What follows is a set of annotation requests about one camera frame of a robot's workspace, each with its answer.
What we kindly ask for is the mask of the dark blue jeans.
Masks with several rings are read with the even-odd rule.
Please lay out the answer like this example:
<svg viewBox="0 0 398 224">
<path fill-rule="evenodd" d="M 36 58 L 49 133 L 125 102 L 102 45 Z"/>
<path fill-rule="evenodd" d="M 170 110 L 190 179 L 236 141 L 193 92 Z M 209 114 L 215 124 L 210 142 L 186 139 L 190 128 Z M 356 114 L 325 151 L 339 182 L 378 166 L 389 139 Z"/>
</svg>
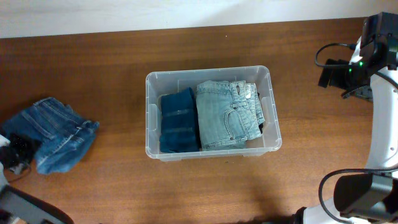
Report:
<svg viewBox="0 0 398 224">
<path fill-rule="evenodd" d="M 1 125 L 1 131 L 40 142 L 34 154 L 40 174 L 68 172 L 88 152 L 100 124 L 81 117 L 71 106 L 44 98 Z"/>
</svg>

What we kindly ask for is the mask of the black garment taped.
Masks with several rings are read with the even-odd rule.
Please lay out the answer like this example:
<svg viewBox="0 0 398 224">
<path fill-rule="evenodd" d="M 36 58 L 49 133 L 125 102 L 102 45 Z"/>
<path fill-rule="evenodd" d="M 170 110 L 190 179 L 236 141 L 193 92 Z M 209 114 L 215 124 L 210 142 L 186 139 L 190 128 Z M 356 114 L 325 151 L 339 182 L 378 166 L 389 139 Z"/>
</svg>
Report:
<svg viewBox="0 0 398 224">
<path fill-rule="evenodd" d="M 264 127 L 264 123 L 259 124 L 259 130 L 260 130 L 261 134 L 263 133 L 263 131 L 262 131 L 263 127 Z"/>
</svg>

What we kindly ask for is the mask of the light blue jeans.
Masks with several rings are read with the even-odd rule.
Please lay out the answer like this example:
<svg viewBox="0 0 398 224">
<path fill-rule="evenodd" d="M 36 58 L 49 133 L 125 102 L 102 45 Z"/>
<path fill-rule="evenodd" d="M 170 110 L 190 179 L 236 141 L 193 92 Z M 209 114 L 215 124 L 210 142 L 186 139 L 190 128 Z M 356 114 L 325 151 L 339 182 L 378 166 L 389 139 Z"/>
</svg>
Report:
<svg viewBox="0 0 398 224">
<path fill-rule="evenodd" d="M 241 149 L 262 136 L 264 114 L 253 83 L 206 81 L 197 86 L 196 106 L 203 151 Z"/>
</svg>

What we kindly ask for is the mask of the teal blue garment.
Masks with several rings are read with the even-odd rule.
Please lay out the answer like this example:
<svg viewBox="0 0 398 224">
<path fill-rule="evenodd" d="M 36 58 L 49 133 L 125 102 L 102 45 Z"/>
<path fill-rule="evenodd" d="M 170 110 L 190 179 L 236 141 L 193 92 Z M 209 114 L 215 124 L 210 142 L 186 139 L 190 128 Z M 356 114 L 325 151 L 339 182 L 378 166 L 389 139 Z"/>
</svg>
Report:
<svg viewBox="0 0 398 224">
<path fill-rule="evenodd" d="M 201 148 L 194 92 L 164 95 L 161 102 L 160 151 L 163 153 L 198 152 Z"/>
</svg>

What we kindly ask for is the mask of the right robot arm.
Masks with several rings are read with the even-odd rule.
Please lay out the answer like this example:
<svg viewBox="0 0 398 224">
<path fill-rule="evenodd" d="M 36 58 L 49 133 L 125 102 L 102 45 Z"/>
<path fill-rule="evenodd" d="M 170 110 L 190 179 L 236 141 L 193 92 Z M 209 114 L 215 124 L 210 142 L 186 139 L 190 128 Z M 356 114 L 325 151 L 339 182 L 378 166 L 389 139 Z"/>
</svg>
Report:
<svg viewBox="0 0 398 224">
<path fill-rule="evenodd" d="M 397 223 L 397 14 L 366 18 L 349 61 L 328 59 L 319 86 L 373 104 L 366 166 L 330 172 L 318 187 L 319 205 L 303 207 L 290 223 Z"/>
</svg>

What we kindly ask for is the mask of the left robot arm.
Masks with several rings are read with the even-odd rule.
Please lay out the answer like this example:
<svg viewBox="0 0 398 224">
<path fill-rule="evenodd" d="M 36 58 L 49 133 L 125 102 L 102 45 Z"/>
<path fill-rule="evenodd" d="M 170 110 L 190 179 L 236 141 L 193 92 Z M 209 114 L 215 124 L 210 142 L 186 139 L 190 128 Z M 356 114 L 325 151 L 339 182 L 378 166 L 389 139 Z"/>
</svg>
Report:
<svg viewBox="0 0 398 224">
<path fill-rule="evenodd" d="M 30 162 L 40 142 L 25 136 L 1 136 L 1 223 L 62 223 L 73 220 L 59 208 L 12 187 L 4 175 L 5 170 L 22 173 L 30 169 Z"/>
</svg>

